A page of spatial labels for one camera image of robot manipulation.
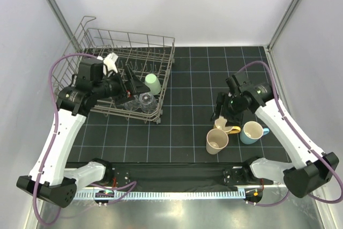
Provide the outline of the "large clear faceted glass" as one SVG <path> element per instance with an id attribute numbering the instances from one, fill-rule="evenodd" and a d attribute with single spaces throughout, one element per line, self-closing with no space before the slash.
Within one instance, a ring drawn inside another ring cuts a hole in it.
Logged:
<path id="1" fill-rule="evenodd" d="M 148 114 L 154 112 L 158 106 L 158 102 L 151 92 L 140 94 L 139 102 L 142 111 Z"/>

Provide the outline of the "small clear faceted glass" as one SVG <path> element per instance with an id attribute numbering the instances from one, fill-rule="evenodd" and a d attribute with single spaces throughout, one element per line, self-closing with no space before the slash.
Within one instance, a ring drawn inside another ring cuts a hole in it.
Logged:
<path id="1" fill-rule="evenodd" d="M 136 111 L 140 108 L 139 95 L 135 95 L 134 99 L 123 104 L 124 108 L 128 111 Z"/>

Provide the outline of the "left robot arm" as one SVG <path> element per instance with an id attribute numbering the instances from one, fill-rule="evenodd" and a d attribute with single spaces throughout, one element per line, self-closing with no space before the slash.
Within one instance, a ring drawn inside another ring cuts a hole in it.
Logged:
<path id="1" fill-rule="evenodd" d="M 65 167 L 74 140 L 98 100 L 113 98 L 116 104 L 123 104 L 150 91 L 129 66 L 124 67 L 125 82 L 114 66 L 107 58 L 85 54 L 71 84 L 53 97 L 54 121 L 42 153 L 30 173 L 17 181 L 17 187 L 34 200 L 65 208 L 77 191 L 93 183 L 104 187 L 112 183 L 113 167 L 108 161 L 94 158 L 68 173 Z"/>

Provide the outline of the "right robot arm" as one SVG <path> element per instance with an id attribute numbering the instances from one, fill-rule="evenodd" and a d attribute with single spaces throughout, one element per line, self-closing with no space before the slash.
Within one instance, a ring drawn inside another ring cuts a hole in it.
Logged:
<path id="1" fill-rule="evenodd" d="M 226 79 L 228 93 L 217 96 L 212 120 L 220 116 L 229 126 L 242 126 L 244 112 L 251 111 L 271 130 L 291 162 L 250 158 L 244 162 L 242 180 L 254 184 L 260 178 L 281 182 L 296 197 L 303 198 L 330 181 L 339 158 L 325 153 L 296 124 L 269 83 L 254 85 L 243 72 Z"/>

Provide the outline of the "yellow mug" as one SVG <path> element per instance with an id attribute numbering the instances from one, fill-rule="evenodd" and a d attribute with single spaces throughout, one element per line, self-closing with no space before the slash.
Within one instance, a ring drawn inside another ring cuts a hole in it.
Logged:
<path id="1" fill-rule="evenodd" d="M 219 116 L 218 119 L 214 121 L 214 129 L 220 129 L 224 131 L 226 134 L 239 134 L 241 132 L 241 128 L 239 126 L 228 126 L 226 125 L 227 120 L 223 116 Z"/>

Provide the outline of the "light green cup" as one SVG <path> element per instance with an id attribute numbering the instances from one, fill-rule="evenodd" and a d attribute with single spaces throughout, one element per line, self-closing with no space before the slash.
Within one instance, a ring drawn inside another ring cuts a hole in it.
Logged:
<path id="1" fill-rule="evenodd" d="M 152 95 L 158 95 L 161 92 L 161 84 L 157 76 L 149 73 L 145 76 L 145 85 L 149 87 Z"/>

